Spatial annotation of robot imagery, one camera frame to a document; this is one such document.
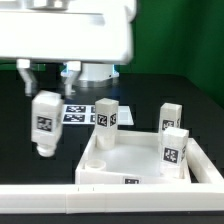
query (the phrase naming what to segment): black and white pattern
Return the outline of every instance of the black and white pattern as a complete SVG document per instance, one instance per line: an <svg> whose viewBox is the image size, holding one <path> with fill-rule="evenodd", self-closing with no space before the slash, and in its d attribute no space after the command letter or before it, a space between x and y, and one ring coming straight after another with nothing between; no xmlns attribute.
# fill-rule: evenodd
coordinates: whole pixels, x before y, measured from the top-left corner
<svg viewBox="0 0 224 224"><path fill-rule="evenodd" d="M168 127L174 127L174 121L163 120L162 130L165 131Z"/></svg>
<svg viewBox="0 0 224 224"><path fill-rule="evenodd" d="M83 114L66 114L64 116L64 122L75 122L75 123L82 123L85 120L85 115Z"/></svg>
<svg viewBox="0 0 224 224"><path fill-rule="evenodd" d="M91 106L91 113L95 114L96 113L96 107L95 106Z"/></svg>
<svg viewBox="0 0 224 224"><path fill-rule="evenodd" d="M113 114L110 116L110 126L113 126L117 123L117 114Z"/></svg>
<svg viewBox="0 0 224 224"><path fill-rule="evenodd" d="M91 123L95 123L95 118L96 118L95 115L91 115L91 116L90 116L90 122L91 122Z"/></svg>
<svg viewBox="0 0 224 224"><path fill-rule="evenodd" d="M52 119L37 116L37 129L52 132Z"/></svg>
<svg viewBox="0 0 224 224"><path fill-rule="evenodd" d="M97 124L103 127L107 127L107 116L103 114L97 114Z"/></svg>
<svg viewBox="0 0 224 224"><path fill-rule="evenodd" d="M79 122L80 125L94 125L95 124L95 105L64 105L63 115L61 117L63 124L76 125L78 122L71 121L65 115L84 115L84 122ZM110 116L108 116L107 127L110 126ZM131 111L128 106L119 106L118 113L116 114L116 124L119 125L133 125L133 119L131 116Z"/></svg>
<svg viewBox="0 0 224 224"><path fill-rule="evenodd" d="M178 150L165 148L164 149L163 160L167 161L167 162L170 162L170 163L177 164L178 154L179 154Z"/></svg>
<svg viewBox="0 0 224 224"><path fill-rule="evenodd" d="M66 112L85 113L86 106L67 106Z"/></svg>
<svg viewBox="0 0 224 224"><path fill-rule="evenodd" d="M138 179L125 178L124 183L125 184L139 184L140 181Z"/></svg>

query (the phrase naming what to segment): white plastic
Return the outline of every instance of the white plastic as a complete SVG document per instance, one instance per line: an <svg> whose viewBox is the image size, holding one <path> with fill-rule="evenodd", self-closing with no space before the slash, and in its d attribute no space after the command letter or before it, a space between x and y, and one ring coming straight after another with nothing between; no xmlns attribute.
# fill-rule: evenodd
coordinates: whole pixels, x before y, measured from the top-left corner
<svg viewBox="0 0 224 224"><path fill-rule="evenodd" d="M118 124L118 101L104 98L96 101L95 108L96 145L104 150L113 149Z"/></svg>
<svg viewBox="0 0 224 224"><path fill-rule="evenodd" d="M1 11L0 57L128 63L132 38L126 8L94 1L82 8L77 14Z"/></svg>
<svg viewBox="0 0 224 224"><path fill-rule="evenodd" d="M54 155L62 133L60 94L41 91L32 101L32 141L41 156Z"/></svg>
<svg viewBox="0 0 224 224"><path fill-rule="evenodd" d="M172 103L164 103L160 109L159 133L162 133L168 127L180 127L182 106Z"/></svg>
<svg viewBox="0 0 224 224"><path fill-rule="evenodd" d="M188 135L188 130L174 127L168 127L162 133L160 171L165 176L182 176Z"/></svg>
<svg viewBox="0 0 224 224"><path fill-rule="evenodd" d="M164 184L191 183L187 162L181 178L160 174L158 134L132 131L116 133L115 146L111 150L97 147L94 131L76 169L76 184ZM92 160L106 163L106 171L86 170L85 164Z"/></svg>

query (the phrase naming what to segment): white rectangular block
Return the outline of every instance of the white rectangular block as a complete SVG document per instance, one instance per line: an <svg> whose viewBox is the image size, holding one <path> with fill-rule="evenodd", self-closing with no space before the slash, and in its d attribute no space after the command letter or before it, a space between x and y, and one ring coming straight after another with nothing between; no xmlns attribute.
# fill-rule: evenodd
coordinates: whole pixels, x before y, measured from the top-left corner
<svg viewBox="0 0 224 224"><path fill-rule="evenodd" d="M42 156L52 156L62 133L60 94L41 91L32 102L32 141Z"/></svg>
<svg viewBox="0 0 224 224"><path fill-rule="evenodd" d="M97 147L112 149L115 145L115 136L118 123L118 101L101 99L96 102L95 130Z"/></svg>
<svg viewBox="0 0 224 224"><path fill-rule="evenodd" d="M180 127L182 106L164 103L160 109L159 133L162 134L168 127Z"/></svg>
<svg viewBox="0 0 224 224"><path fill-rule="evenodd" d="M160 171L163 175L182 177L188 135L188 130L173 127L163 132L159 150L161 151Z"/></svg>

